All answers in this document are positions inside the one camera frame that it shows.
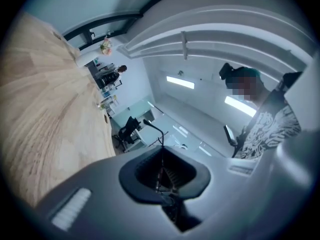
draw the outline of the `floor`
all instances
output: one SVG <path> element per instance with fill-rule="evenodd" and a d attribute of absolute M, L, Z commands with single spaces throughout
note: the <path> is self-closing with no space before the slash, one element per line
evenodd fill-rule
<path fill-rule="evenodd" d="M 32 206 L 88 164 L 116 155 L 103 97 L 80 51 L 23 13 L 0 58 L 0 162 L 13 193 Z"/>
<path fill-rule="evenodd" d="M 111 130 L 112 136 L 117 135 L 120 130 L 120 127 L 113 119 L 110 119 L 110 123 L 111 123 L 111 128 L 112 128 L 112 130 Z M 112 138 L 112 143 L 113 143 L 113 148 L 114 148 L 114 152 L 116 155 L 124 154 L 124 150 L 121 145 L 118 148 L 116 148 L 119 144 L 119 142 L 116 139 Z"/>

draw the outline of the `fluorescent light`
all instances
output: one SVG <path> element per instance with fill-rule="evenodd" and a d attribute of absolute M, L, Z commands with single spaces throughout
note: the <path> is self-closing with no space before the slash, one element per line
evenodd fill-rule
<path fill-rule="evenodd" d="M 183 137 L 187 137 L 182 131 L 180 131 L 177 127 L 173 125 L 173 128 L 176 129 Z"/>
<path fill-rule="evenodd" d="M 167 76 L 166 80 L 168 82 L 171 82 L 171 83 L 174 83 L 174 84 L 177 84 L 177 85 L 181 85 L 181 86 L 185 86 L 185 87 L 188 87 L 188 88 L 191 88 L 191 89 L 195 88 L 195 83 L 194 82 L 185 81 L 185 80 L 182 80 L 182 79 L 179 79 L 179 78 L 175 78 L 175 77 L 171 77 L 171 76 Z"/>
<path fill-rule="evenodd" d="M 183 131 L 185 134 L 188 134 L 188 131 L 187 131 L 185 128 L 183 128 L 182 126 L 179 126 L 179 129 L 180 129 L 181 131 Z"/>
<path fill-rule="evenodd" d="M 148 101 L 148 103 L 149 103 L 149 105 L 150 105 L 151 107 L 153 107 L 153 108 L 155 107 L 155 106 L 154 106 L 154 105 L 152 105 L 149 101 Z"/>
<path fill-rule="evenodd" d="M 235 107 L 238 110 L 241 110 L 242 112 L 248 114 L 251 117 L 253 117 L 255 115 L 255 113 L 257 112 L 254 108 L 240 102 L 239 100 L 231 98 L 230 96 L 225 97 L 224 102 Z"/>
<path fill-rule="evenodd" d="M 199 149 L 201 149 L 204 153 L 206 153 L 208 156 L 212 157 L 212 155 L 206 151 L 202 146 L 199 146 Z"/>

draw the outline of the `black office chair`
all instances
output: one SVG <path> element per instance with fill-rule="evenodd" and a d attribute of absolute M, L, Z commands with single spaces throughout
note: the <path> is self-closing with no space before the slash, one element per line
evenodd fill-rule
<path fill-rule="evenodd" d="M 120 145 L 123 147 L 123 152 L 126 150 L 124 142 L 127 142 L 128 144 L 134 144 L 136 140 L 139 138 L 132 139 L 131 134 L 134 132 L 135 129 L 139 127 L 139 122 L 136 118 L 132 118 L 132 116 L 129 117 L 128 121 L 126 122 L 125 126 L 122 127 L 117 135 L 113 135 L 112 137 L 115 138 L 119 144 L 115 148 L 119 148 Z"/>

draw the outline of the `black and white shirt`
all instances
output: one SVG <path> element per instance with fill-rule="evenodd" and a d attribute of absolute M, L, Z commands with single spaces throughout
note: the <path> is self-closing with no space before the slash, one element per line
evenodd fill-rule
<path fill-rule="evenodd" d="M 284 139 L 301 131 L 299 122 L 287 104 L 284 94 L 287 90 L 283 80 L 266 98 L 254 115 L 249 132 L 245 126 L 239 138 L 245 137 L 243 146 L 235 158 L 257 159 L 264 151 L 275 148 Z"/>

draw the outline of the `person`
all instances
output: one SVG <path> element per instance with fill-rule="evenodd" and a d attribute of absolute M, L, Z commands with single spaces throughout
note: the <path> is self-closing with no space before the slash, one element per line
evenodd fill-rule
<path fill-rule="evenodd" d="M 95 74 L 95 79 L 102 80 L 105 86 L 113 85 L 115 82 L 119 81 L 121 79 L 121 74 L 127 71 L 126 65 L 117 68 L 113 63 L 105 68 Z"/>
<path fill-rule="evenodd" d="M 257 111 L 241 134 L 232 157 L 257 159 L 264 151 L 275 148 L 284 139 L 293 137 L 301 131 L 299 122 L 284 94 L 298 79 L 301 72 L 286 73 L 273 91 L 269 91 L 254 68 L 232 68 L 226 63 L 220 71 L 228 89 L 243 100 L 253 103 Z"/>

